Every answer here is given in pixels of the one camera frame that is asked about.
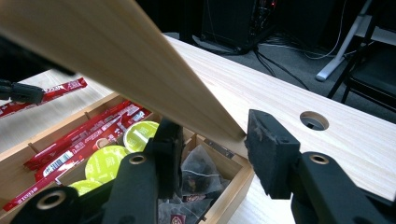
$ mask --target red packet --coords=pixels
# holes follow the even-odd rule
[[[106,132],[104,134],[107,134],[108,139],[115,139],[116,135],[121,135],[123,132],[126,131],[126,129],[133,123],[138,122],[142,118],[148,116],[150,112],[147,109],[141,109],[137,113],[135,113],[133,116],[131,116],[129,119],[124,119],[123,123],[120,123],[120,125],[117,122],[112,122],[109,127],[107,127]],[[90,139],[92,141],[95,141],[99,138],[101,138],[102,135],[97,135],[97,137],[94,137],[94,134],[90,136]],[[3,209],[5,211],[11,210],[13,207],[25,202],[26,200],[30,199],[33,197],[38,191],[46,187],[50,182],[57,181],[57,178],[59,178],[61,175],[63,175],[66,171],[70,170],[77,164],[81,163],[82,161],[88,159],[93,152],[97,150],[97,148],[92,147],[92,144],[87,145],[86,147],[82,148],[79,150],[76,154],[71,156],[71,154],[66,150],[66,152],[63,154],[65,157],[70,158],[64,162],[64,164],[60,165],[59,167],[55,168],[52,172],[48,172],[45,177],[42,177],[39,179],[32,187],[15,197],[13,200],[8,202]]]
[[[146,109],[139,111],[134,110],[134,105],[130,105],[123,109],[124,113],[105,124],[102,128],[92,133],[79,143],[68,147],[58,158],[50,162],[48,165],[41,167],[35,173],[35,180],[46,177],[52,172],[61,173],[67,168],[69,162],[80,162],[88,159],[91,154],[98,148],[96,142],[106,139],[108,143],[116,142],[117,138],[122,135],[126,129],[147,116],[150,112]]]
[[[46,102],[55,100],[56,98],[66,95],[67,93],[70,93],[72,91],[77,91],[79,89],[85,88],[86,86],[87,82],[85,82],[84,78],[81,77],[74,81],[66,82],[55,87],[44,89],[43,100],[39,104],[10,102],[5,105],[0,105],[0,118],[4,118],[22,110],[36,107],[38,105],[43,105]]]
[[[79,143],[89,134],[100,129],[103,125],[111,121],[114,116],[117,116],[123,109],[130,106],[132,102],[124,101],[121,104],[109,108],[102,114],[95,116],[94,118],[83,123],[76,129],[72,130],[70,133],[64,135],[62,138],[52,143],[50,146],[46,147],[44,150],[34,155],[32,159],[27,161],[24,165],[30,170],[39,169],[40,167],[47,164],[49,161],[58,157],[64,149],[71,147],[76,143]],[[140,109],[140,105],[134,107],[136,110]]]

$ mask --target wooden box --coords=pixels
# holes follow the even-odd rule
[[[23,166],[26,161],[45,148],[49,143],[59,139],[89,118],[100,114],[113,105],[121,103],[123,100],[116,93],[110,94],[61,123],[0,154],[0,205],[3,207],[7,202],[35,183],[35,172],[28,171]],[[152,114],[147,119],[159,121],[161,118],[158,115]],[[224,178],[232,180],[227,189],[224,190],[219,199],[205,214],[205,220],[201,222],[226,223],[245,198],[254,172],[245,158],[234,155],[230,151],[217,146],[215,143],[196,133],[185,129],[184,138],[186,143],[183,151],[184,155],[187,155],[196,146],[202,145],[216,164],[220,174]],[[84,167],[85,162],[82,162],[59,178],[59,181],[67,186],[75,181],[84,179]],[[56,186],[56,184],[51,183],[47,188],[53,186]],[[2,210],[0,212],[0,223],[9,223],[22,206],[23,204],[13,208],[9,212]]]

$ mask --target black clamp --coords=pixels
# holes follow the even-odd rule
[[[0,79],[0,100],[39,104],[43,96],[44,90],[39,87]]]
[[[300,142],[272,115],[249,111],[247,154],[267,195],[291,199],[300,223],[396,223],[396,202],[358,188],[328,155]]]
[[[183,148],[183,128],[162,119],[145,150],[122,159],[114,180],[80,197],[71,187],[43,190],[11,223],[157,223],[158,199],[181,195]]]

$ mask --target green lid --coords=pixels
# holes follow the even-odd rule
[[[121,146],[108,146],[97,150],[87,161],[85,176],[102,184],[115,179],[121,160],[126,155],[126,148]]]
[[[80,180],[69,185],[69,187],[75,188],[78,192],[78,196],[81,196],[85,193],[90,192],[93,189],[100,187],[101,185],[101,183],[93,180]]]
[[[141,152],[145,149],[150,137],[154,137],[158,129],[154,121],[139,121],[125,132],[123,143],[130,153]]]

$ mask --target workbench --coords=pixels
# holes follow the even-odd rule
[[[395,124],[171,37],[166,39],[244,131],[248,126],[249,109],[270,113],[301,142],[302,152],[318,151],[333,157],[359,187],[388,200],[394,199]],[[24,83],[47,88],[75,78],[50,70]],[[88,87],[83,90],[0,119],[0,151],[6,151],[113,92],[90,78],[86,80]],[[326,130],[308,128],[301,122],[302,115],[321,115],[315,118],[325,123]],[[272,201],[255,176],[246,199],[229,223],[293,223],[290,201]]]

